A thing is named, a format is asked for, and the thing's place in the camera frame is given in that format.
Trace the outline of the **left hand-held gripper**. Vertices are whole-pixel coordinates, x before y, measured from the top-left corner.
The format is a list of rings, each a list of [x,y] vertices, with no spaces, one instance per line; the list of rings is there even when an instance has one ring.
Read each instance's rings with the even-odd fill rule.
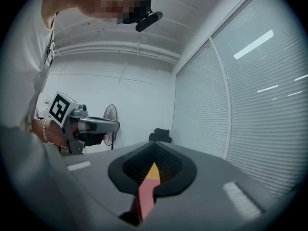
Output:
[[[78,130],[82,132],[113,132],[120,128],[117,121],[88,116],[86,105],[60,91],[56,92],[48,115],[61,128],[70,154],[82,154],[85,147],[85,142],[74,135],[73,123],[78,122]]]

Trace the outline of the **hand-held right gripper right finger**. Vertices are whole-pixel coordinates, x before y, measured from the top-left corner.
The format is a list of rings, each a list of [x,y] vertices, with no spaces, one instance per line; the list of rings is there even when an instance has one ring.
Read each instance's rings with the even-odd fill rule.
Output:
[[[158,198],[145,231],[290,231],[286,211],[297,190],[278,199],[228,161],[174,144],[164,149],[192,160],[197,173],[181,194]]]

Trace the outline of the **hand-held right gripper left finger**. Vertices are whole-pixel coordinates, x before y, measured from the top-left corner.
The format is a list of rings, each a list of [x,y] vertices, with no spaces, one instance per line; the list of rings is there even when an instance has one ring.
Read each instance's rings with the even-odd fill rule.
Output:
[[[37,136],[1,128],[1,166],[18,199],[44,228],[54,231],[155,231],[151,219],[128,222],[133,195],[117,190],[97,155],[60,155]]]

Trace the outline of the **person's left forearm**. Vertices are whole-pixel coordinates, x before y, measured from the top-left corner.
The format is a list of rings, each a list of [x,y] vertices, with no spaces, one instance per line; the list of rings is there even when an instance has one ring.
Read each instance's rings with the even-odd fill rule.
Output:
[[[44,143],[48,143],[48,138],[47,138],[47,130],[46,130],[46,125],[48,124],[48,120],[36,120],[34,119],[31,122],[31,132],[36,134],[40,140]]]

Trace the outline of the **person's left hand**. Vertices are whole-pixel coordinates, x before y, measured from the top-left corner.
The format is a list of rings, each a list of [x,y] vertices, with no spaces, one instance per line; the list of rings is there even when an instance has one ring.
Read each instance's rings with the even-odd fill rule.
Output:
[[[56,146],[67,147],[67,142],[62,129],[53,120],[49,120],[46,125],[48,142]]]

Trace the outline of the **black standing fan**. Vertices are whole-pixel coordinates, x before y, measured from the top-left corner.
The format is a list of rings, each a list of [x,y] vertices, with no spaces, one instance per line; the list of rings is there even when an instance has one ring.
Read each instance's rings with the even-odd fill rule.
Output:
[[[109,120],[118,122],[118,112],[117,112],[117,108],[116,108],[113,104],[109,105],[109,106],[106,108],[103,117],[104,117],[105,119],[109,119]],[[105,143],[107,146],[111,146],[111,150],[114,149],[114,145],[115,145],[115,142],[116,142],[117,133],[118,133],[118,131],[113,131],[113,132],[108,132],[108,133],[105,135],[104,143]]]

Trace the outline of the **black office chair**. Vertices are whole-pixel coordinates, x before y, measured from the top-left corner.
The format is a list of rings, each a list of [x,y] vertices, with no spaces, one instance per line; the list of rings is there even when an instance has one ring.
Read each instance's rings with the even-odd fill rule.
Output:
[[[156,128],[149,136],[149,141],[159,141],[172,143],[172,138],[169,136],[170,130]]]

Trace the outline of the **grey window blinds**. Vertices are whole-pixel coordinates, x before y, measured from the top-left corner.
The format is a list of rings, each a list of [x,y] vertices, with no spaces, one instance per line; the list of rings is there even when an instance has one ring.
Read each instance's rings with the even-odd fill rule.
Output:
[[[175,143],[277,198],[308,173],[308,35],[285,0],[221,0],[176,71]]]

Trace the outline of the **grey chest harness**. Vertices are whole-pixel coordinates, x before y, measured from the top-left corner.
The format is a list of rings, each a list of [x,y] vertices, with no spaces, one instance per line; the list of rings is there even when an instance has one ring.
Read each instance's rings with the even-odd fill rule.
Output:
[[[47,46],[47,56],[43,65],[43,69],[49,69],[53,63],[54,60],[54,54],[55,54],[55,43],[54,39],[50,40],[50,43]]]

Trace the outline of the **person's white shirt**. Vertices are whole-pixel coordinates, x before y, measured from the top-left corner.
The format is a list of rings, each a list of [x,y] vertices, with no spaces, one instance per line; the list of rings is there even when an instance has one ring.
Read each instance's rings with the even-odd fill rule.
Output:
[[[30,131],[49,69],[43,69],[54,39],[42,19],[43,0],[28,0],[0,47],[0,125]]]

